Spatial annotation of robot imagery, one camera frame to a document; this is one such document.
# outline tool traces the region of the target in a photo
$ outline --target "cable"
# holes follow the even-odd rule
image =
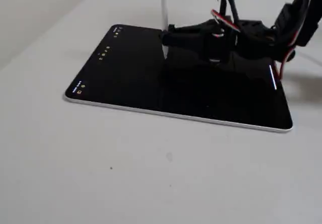
[[[234,22],[238,22],[239,21],[239,15],[238,15],[238,11],[237,11],[237,8],[236,8],[235,0],[228,0],[228,2],[230,4],[233,20],[234,20]]]
[[[284,66],[285,66],[285,63],[288,61],[289,57],[292,55],[292,53],[294,52],[295,50],[295,47],[291,48],[287,54],[285,55],[283,61],[282,61],[282,64],[281,64],[281,67],[280,67],[280,73],[279,73],[279,77],[280,77],[280,80],[283,79],[283,72],[284,72]]]

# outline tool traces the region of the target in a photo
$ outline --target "white tabletop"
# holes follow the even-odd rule
[[[285,1],[236,0],[268,24]],[[170,23],[212,7],[169,0]],[[1,224],[322,223],[321,32],[286,67],[277,134],[64,101],[115,23],[160,28],[159,0],[85,0],[0,71]]]

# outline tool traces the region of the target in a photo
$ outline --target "black cable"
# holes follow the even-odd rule
[[[219,13],[223,16],[226,16],[226,10],[227,10],[227,1],[226,0],[220,0],[220,11]]]
[[[230,4],[233,20],[234,20],[234,22],[238,22],[239,21],[239,15],[238,15],[238,11],[237,11],[237,8],[236,8],[235,0],[228,0],[228,2]]]

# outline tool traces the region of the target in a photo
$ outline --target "white surface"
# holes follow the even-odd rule
[[[81,0],[0,0],[0,69]]]
[[[291,0],[236,1],[241,18],[271,24]],[[169,5],[180,25],[218,7]],[[159,7],[85,0],[0,71],[0,223],[320,224],[321,32],[286,67],[288,134],[63,101],[111,25],[160,28]]]

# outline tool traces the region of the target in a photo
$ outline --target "red wire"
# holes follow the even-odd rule
[[[287,62],[287,60],[289,59],[289,57],[291,56],[291,54],[293,53],[295,47],[291,48],[287,54],[285,55],[285,58],[283,59],[283,62],[281,64],[281,67],[280,67],[280,73],[279,73],[279,77],[280,77],[280,80],[283,79],[283,72],[284,72],[284,66],[285,66],[285,63]]]
[[[220,13],[218,13],[215,9],[211,10],[211,12],[213,14],[215,14],[217,17],[219,17],[222,21],[224,21],[226,24],[229,24],[231,27],[233,27],[234,29],[239,31],[239,28],[233,24],[232,22],[228,21],[227,19],[225,19]]]

